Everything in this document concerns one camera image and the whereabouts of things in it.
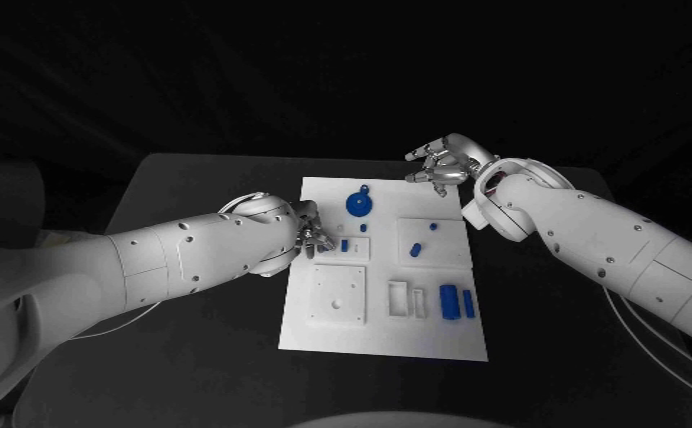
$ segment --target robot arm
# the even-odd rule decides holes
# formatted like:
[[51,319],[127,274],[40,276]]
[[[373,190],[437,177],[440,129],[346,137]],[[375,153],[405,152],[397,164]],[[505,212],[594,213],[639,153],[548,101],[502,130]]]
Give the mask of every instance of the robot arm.
[[541,162],[493,157],[461,135],[434,141],[407,159],[420,156],[427,156],[424,170],[407,181],[431,181],[440,193],[444,184],[474,179],[474,199],[463,215],[476,229],[490,225],[512,241],[538,231],[567,265],[692,335],[689,241],[627,208],[577,190]]
[[95,323],[333,249],[313,201],[258,194],[212,213],[79,243],[0,251],[0,398]]

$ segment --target blue part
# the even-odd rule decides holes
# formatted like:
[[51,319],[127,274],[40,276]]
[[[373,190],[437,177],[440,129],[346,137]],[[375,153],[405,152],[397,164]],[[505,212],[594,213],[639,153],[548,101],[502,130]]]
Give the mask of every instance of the blue part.
[[411,248],[411,256],[415,258],[421,254],[422,246],[420,243],[414,244],[414,247]]
[[443,318],[446,320],[459,320],[461,310],[459,308],[457,287],[454,285],[440,286],[440,303],[443,305]]
[[346,210],[353,216],[365,216],[372,210],[372,200],[368,196],[371,189],[368,185],[360,186],[360,191],[346,199]]
[[472,291],[464,290],[464,308],[466,308],[466,316],[469,318],[476,318],[476,311],[473,310],[473,298],[472,298]]

